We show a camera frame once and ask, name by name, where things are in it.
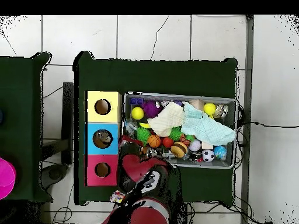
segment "blue box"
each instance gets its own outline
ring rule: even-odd
[[[93,135],[98,130],[106,130],[112,134],[112,143],[104,149],[100,149],[93,143]],[[118,154],[118,138],[119,138],[119,125],[106,124],[106,123],[87,123],[87,151],[89,155],[117,155]]]

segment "white cloth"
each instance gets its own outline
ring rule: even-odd
[[[160,137],[168,137],[173,127],[181,126],[185,119],[184,108],[169,102],[155,118],[149,118],[148,124]]]

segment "green table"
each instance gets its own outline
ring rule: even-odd
[[[86,90],[128,91],[235,98],[235,58],[217,61],[127,61],[93,59],[81,52],[74,61],[75,72],[75,202],[108,201],[116,187],[84,186],[84,93]],[[189,201],[220,200],[233,202],[233,169],[199,169],[181,167],[183,199]]]
[[[41,154],[41,71],[48,53],[32,58],[0,58],[0,157],[16,168],[17,178],[6,200],[51,201],[39,183]]]

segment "stacked cubes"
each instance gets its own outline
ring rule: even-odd
[[[85,104],[85,185],[115,186],[121,95],[118,92],[87,91]]]

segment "yellow ball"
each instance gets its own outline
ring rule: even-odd
[[[216,111],[216,106],[215,106],[215,104],[213,104],[213,103],[206,103],[206,104],[204,105],[204,112],[205,112],[206,114],[208,114],[209,116],[210,116],[210,115],[213,115],[213,114],[215,113],[215,111]]]
[[[132,114],[132,118],[134,118],[136,120],[140,120],[144,116],[144,112],[143,112],[143,109],[141,107],[133,108],[131,114]]]

